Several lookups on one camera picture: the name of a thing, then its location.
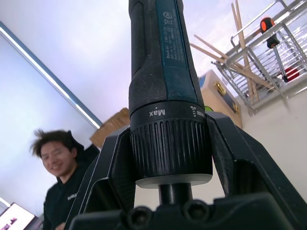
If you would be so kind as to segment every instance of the fluorescent light fixture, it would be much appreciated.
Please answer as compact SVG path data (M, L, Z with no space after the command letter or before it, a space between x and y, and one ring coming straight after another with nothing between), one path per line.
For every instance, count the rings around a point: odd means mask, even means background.
M4 37L86 120L99 129L102 122L2 23Z
M3 203L6 207L10 207L11 205L4 199L0 197L0 202Z

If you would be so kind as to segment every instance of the black object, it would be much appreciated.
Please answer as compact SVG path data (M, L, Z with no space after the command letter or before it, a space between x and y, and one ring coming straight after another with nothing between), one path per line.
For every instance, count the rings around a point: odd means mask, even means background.
M261 20L261 22L260 22L260 31L261 31L261 33L262 34L265 33L266 31L271 29L274 25L275 25L275 23L274 23L272 18L269 18L269 17L263 18ZM268 40L267 40L268 48L273 49L274 54L276 56L276 60L277 60L279 69L281 70L283 81L284 82L288 82L289 80L288 80L287 74L286 74L286 72L284 70L282 60L281 60L281 58L279 56L279 53L278 53L278 50L277 50L277 47L276 47L279 43L280 42L277 39L277 34L276 33L273 34L271 37L269 37Z
M130 0L129 10L130 127L106 138L65 229L305 230L307 204L265 148L204 113L182 1ZM190 185L210 180L212 156L226 198L207 205ZM133 209L135 183L159 188L155 212Z

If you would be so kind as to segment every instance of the wire rack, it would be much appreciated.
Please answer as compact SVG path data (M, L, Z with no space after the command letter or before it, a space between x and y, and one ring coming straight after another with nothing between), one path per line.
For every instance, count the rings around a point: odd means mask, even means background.
M247 47L239 52L240 45L235 45L231 38L234 48L227 55L225 63L214 62L223 77L231 84L240 98L249 107L250 115L254 115L260 107L275 97L281 96L284 100L289 98L290 89L301 85L301 92L305 86L303 83L307 79L307 0L296 0L287 6L282 0L275 3L282 3L284 9L273 19L279 22L264 34L258 36L258 28L255 28L246 37ZM273 4L260 13L252 22L258 19ZM289 82L284 82L282 72L279 67L275 52L267 47L267 39L277 35L280 41L276 46L281 62ZM255 88L250 95L248 80L246 76L237 72L235 65L244 66L243 57L247 56L249 66L254 75L264 80L266 84L253 82Z

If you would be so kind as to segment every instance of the red object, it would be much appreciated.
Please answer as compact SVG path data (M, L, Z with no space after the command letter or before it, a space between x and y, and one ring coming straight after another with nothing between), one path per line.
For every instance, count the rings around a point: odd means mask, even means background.
M297 78L299 76L299 72L297 69L294 69L292 67L288 67L285 69L288 81L292 81L293 79Z

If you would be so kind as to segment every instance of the man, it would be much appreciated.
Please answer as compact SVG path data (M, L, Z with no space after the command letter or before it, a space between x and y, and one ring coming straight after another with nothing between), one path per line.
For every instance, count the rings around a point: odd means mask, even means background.
M38 130L35 135L38 139L32 144L33 155L40 157L58 180L47 192L43 230L63 230L83 176L99 150L94 145L84 150L70 131Z

